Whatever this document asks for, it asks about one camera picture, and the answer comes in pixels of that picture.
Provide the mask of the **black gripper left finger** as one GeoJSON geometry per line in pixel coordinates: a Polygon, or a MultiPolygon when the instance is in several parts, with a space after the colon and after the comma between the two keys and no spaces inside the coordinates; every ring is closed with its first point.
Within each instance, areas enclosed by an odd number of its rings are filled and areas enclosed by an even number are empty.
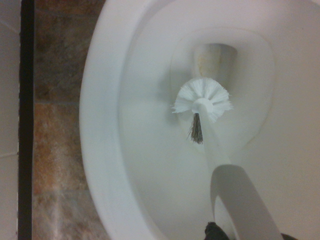
{"type": "Polygon", "coordinates": [[[208,222],[204,233],[204,240],[229,240],[227,234],[215,222],[208,222]]]}

